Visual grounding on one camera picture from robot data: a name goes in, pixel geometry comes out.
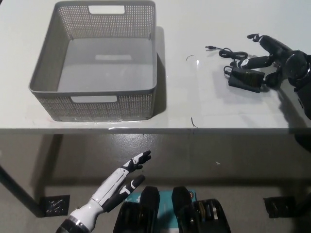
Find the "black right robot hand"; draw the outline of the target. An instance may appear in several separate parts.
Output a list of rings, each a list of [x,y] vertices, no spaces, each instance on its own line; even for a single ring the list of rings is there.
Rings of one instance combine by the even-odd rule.
[[[253,42],[258,42],[260,46],[269,53],[269,55],[245,58],[236,62],[231,62],[231,67],[241,69],[256,69],[269,67],[274,62],[280,63],[280,61],[283,59],[283,56],[293,51],[287,45],[268,35],[254,33],[249,34],[247,38],[252,39]]]

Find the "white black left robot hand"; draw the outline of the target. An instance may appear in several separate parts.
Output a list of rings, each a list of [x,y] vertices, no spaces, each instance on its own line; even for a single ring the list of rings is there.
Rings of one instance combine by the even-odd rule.
[[[137,176],[126,185],[123,183],[128,174],[142,169],[142,165],[151,159],[150,153],[149,150],[140,153],[117,168],[93,194],[91,199],[102,207],[103,212],[110,212],[142,184],[144,175]]]

